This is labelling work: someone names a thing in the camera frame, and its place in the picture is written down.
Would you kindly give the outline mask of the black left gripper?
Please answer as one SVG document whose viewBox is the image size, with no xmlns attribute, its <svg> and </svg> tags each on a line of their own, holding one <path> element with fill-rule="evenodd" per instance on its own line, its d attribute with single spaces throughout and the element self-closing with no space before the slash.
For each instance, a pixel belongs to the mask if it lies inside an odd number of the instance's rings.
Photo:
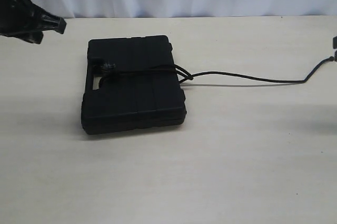
<svg viewBox="0 0 337 224">
<path fill-rule="evenodd" d="M 67 23 L 30 0 L 1 0 L 1 36 L 41 44 L 44 31 L 64 34 Z"/>
</svg>

